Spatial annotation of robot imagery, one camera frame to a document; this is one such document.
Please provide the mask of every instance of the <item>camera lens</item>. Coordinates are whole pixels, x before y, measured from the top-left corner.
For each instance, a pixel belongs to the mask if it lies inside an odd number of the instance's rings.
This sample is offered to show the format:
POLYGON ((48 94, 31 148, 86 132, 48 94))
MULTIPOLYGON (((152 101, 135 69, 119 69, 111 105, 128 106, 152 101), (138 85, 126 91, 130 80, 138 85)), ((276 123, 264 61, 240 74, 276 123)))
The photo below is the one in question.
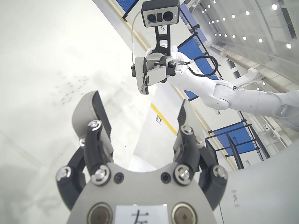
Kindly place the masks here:
POLYGON ((170 11, 167 11, 163 14, 163 19, 165 21, 171 21, 173 19, 173 13, 170 11))
POLYGON ((156 14, 149 14, 149 15, 147 16, 147 20, 148 20, 149 23, 155 23, 156 20, 157 20, 157 18, 156 18, 156 14))

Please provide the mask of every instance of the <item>depth camera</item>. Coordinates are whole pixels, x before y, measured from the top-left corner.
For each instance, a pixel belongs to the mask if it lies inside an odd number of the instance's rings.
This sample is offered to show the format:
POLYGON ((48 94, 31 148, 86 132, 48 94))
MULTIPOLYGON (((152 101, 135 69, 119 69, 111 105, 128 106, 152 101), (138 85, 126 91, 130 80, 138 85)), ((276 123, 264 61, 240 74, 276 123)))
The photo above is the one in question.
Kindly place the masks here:
POLYGON ((179 22, 180 0, 152 0, 142 4, 145 27, 173 25, 179 22))

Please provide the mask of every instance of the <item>white floor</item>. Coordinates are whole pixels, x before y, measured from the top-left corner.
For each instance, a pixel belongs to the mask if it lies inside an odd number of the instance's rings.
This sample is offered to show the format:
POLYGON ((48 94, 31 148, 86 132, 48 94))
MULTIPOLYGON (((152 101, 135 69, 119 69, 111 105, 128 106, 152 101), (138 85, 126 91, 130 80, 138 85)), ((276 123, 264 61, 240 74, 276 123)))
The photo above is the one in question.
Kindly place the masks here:
POLYGON ((153 93, 138 92, 130 49, 91 0, 0 1, 0 223, 65 223, 54 177, 79 146, 82 95, 99 90, 128 168, 153 93))

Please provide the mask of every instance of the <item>black metal railing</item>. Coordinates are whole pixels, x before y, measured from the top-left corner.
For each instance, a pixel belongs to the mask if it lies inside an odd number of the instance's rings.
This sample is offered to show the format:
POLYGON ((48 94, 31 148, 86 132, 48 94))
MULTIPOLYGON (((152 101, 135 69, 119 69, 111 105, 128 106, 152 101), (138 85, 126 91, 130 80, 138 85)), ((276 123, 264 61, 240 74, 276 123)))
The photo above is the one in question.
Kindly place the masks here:
MULTIPOLYGON (((243 162, 242 162, 242 160, 240 158, 240 154, 247 153, 247 152, 250 152, 250 151, 257 151, 259 157, 263 159, 263 156, 260 153, 260 150, 261 150, 263 152, 264 157, 266 159, 270 158, 270 155, 269 155, 268 151, 266 150, 264 144, 262 143, 262 141, 258 137, 257 133, 253 129, 252 124, 248 124, 247 121, 246 121, 246 119, 243 119, 241 122, 235 123, 235 124, 230 125, 230 126, 238 125, 238 124, 241 124, 241 123, 246 123, 246 125, 240 126, 238 128, 234 128, 234 129, 231 129, 229 131, 225 131, 225 132, 222 132, 222 133, 219 133, 219 134, 216 134, 216 135, 212 135, 212 136, 207 137, 205 139, 207 150, 210 152, 210 154, 212 155, 212 157, 215 158, 215 160, 217 162, 218 162, 218 157, 217 157, 217 152, 218 151, 231 149, 233 154, 232 155, 226 155, 226 157, 233 156, 235 158, 235 160, 236 160, 236 164, 237 164, 238 169, 243 169, 244 168, 243 162), (249 141, 246 141, 246 142, 243 142, 243 143, 235 144, 233 142, 232 138, 230 137, 229 133, 233 132, 233 131, 236 131, 236 130, 239 130, 239 129, 243 129, 243 128, 248 128, 249 129, 251 137, 253 139, 251 139, 249 141), (226 137, 228 139, 229 146, 221 148, 221 149, 217 149, 217 150, 214 149, 214 147, 209 142, 209 139, 214 138, 214 137, 218 137, 218 136, 221 136, 221 135, 224 135, 224 134, 226 135, 226 137), (239 153, 238 150, 237 150, 237 147, 240 146, 240 145, 248 144, 248 143, 253 143, 253 144, 256 143, 257 145, 254 146, 255 148, 253 150, 239 153)), ((209 130, 208 133, 213 133, 213 132, 222 130, 224 128, 228 128, 230 126, 223 127, 223 128, 217 129, 217 130, 209 130)))

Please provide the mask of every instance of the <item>silver screw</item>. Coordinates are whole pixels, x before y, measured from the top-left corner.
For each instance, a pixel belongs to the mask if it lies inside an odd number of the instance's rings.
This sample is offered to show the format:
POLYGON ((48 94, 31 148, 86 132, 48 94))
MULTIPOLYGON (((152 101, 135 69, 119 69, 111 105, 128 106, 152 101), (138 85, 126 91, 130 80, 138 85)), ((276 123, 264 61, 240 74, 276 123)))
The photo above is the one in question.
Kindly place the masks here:
POLYGON ((79 144, 80 144, 81 147, 84 147, 84 145, 85 145, 85 138, 80 139, 79 140, 79 144))
POLYGON ((190 174, 189 174, 189 171, 188 170, 185 170, 183 168, 181 168, 179 171, 179 176, 182 178, 182 179, 189 179, 190 177, 190 174))
POLYGON ((100 168, 91 176, 91 180, 95 185, 104 185, 110 177, 110 170, 106 165, 101 165, 100 168))
POLYGON ((223 166, 220 166, 220 165, 214 166, 213 173, 216 177, 228 179, 228 173, 223 166))
POLYGON ((192 135, 193 134, 192 128, 189 125, 183 125, 182 128, 181 128, 181 130, 186 135, 192 135))
POLYGON ((174 177, 179 185, 188 186, 191 183, 189 167, 184 164, 179 164, 174 169, 174 177))
POLYGON ((92 127, 92 128, 95 128, 95 127, 97 127, 97 121, 96 120, 93 120, 91 123, 89 123, 88 125, 90 126, 90 127, 92 127))
POLYGON ((56 173, 56 180, 60 181, 62 178, 69 178, 71 176, 72 169, 69 166, 64 166, 56 173))
POLYGON ((196 138, 196 146, 197 146, 198 149, 201 149, 201 148, 204 146, 203 141, 198 140, 198 139, 196 138))
POLYGON ((106 171, 103 169, 98 169, 94 175, 96 181, 101 181, 105 177, 106 171))
POLYGON ((93 131, 99 129, 101 125, 102 123, 99 120, 93 120, 88 124, 88 126, 91 127, 93 131))

